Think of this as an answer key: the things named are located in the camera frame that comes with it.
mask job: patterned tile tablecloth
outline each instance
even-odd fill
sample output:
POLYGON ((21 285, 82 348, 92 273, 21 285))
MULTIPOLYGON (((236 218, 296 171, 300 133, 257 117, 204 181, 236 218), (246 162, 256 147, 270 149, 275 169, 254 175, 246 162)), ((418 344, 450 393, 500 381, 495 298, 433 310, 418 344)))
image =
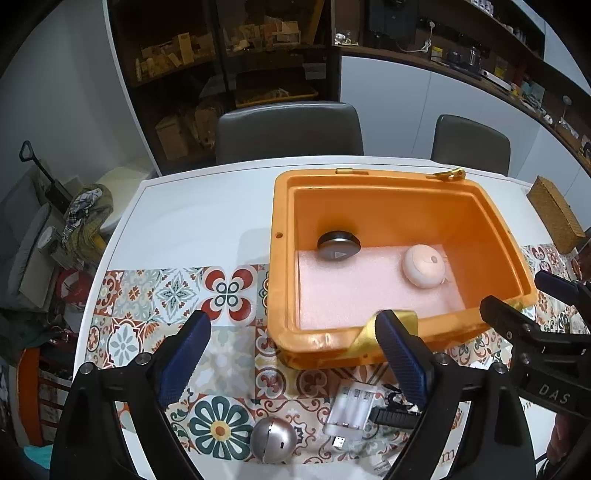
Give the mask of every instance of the patterned tile tablecloth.
MULTIPOLYGON (((544 269, 567 276, 554 245, 522 250, 533 273, 544 269)), ((322 426, 340 381, 350 378, 377 385, 376 403, 383 404, 383 384, 396 380, 388 364, 311 371, 283 365, 267 334, 267 284, 268 265, 108 271, 96 301, 86 360, 100 368, 126 365, 139 352, 154 352, 193 311, 201 309, 212 320, 212 338, 180 401, 167 409, 191 458, 212 455, 256 462, 249 437, 255 423, 269 415, 285 418, 297 432, 292 462, 368 456, 379 462, 382 454, 400 447, 406 433, 371 422, 363 440, 346 442, 342 449, 332 446, 322 426)), ((559 332, 570 330, 570 320, 576 316, 575 309, 543 293, 524 313, 544 330, 559 332)), ((491 358, 507 363, 511 357, 508 344, 492 329, 448 353, 461 365, 485 364, 491 358)), ((123 427, 133 430, 126 405, 118 404, 118 410, 123 427)), ((454 427, 461 419, 460 408, 454 427)))

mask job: white wall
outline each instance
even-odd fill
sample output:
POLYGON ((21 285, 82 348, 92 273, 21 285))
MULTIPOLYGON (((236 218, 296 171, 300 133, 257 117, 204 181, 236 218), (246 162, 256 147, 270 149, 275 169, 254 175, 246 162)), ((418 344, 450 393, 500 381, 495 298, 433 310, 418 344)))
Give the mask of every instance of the white wall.
POLYGON ((0 198, 30 166, 18 159, 23 140, 62 182, 90 183, 148 156, 116 74, 101 0, 64 0, 0 78, 0 198))
POLYGON ((545 32, 544 61, 552 65, 556 70, 564 73, 564 75, 587 92, 588 95, 591 95, 591 87, 589 87, 585 75, 581 72, 569 49, 566 48, 556 32, 547 23, 545 32))

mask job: yellow tape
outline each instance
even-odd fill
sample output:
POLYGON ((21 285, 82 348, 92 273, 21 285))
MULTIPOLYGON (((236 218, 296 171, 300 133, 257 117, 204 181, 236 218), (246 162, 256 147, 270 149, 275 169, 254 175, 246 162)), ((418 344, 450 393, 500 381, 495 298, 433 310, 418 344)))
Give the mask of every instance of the yellow tape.
MULTIPOLYGON (((408 333, 418 335, 418 317, 416 312, 412 310, 393 310, 393 312, 408 333)), ((361 358, 364 355, 369 355, 376 350, 380 350, 378 340, 375 337, 375 317, 374 315, 369 319, 347 351, 335 357, 335 359, 361 358)))

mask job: blue rubber pad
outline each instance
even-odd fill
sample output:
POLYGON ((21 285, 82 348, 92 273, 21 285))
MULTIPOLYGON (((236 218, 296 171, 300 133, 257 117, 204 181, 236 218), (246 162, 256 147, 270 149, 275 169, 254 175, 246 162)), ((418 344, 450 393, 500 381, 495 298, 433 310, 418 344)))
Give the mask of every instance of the blue rubber pad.
POLYGON ((375 321, 375 336, 396 375, 400 390, 409 402, 422 410, 428 400, 427 375, 405 344, 404 337, 410 338, 410 334, 405 329, 401 333, 393 321, 398 323, 399 329, 404 329, 398 319, 391 320, 385 314, 379 314, 375 321))
POLYGON ((162 371, 160 392, 158 393, 158 403, 162 408, 166 408, 171 403, 180 400, 199 359, 205 351, 211 334, 212 324, 207 315, 204 314, 203 318, 195 323, 193 330, 162 371))

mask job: orange chair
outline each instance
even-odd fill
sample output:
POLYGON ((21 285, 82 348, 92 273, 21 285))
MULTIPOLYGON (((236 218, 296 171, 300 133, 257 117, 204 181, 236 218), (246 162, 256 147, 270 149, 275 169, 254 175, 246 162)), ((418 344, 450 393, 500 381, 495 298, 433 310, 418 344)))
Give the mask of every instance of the orange chair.
POLYGON ((57 423, 41 418, 40 405, 45 405, 60 411, 63 409, 63 405, 59 403, 39 398, 39 384, 45 384, 49 387, 66 392, 70 391, 70 388, 65 385, 40 377, 40 363, 62 367, 54 360, 42 357, 40 349, 28 348, 22 353, 17 368, 18 414, 21 418, 22 426, 29 438, 29 442, 31 445, 38 447, 53 443, 43 438, 41 426, 46 425, 48 427, 57 428, 57 423))

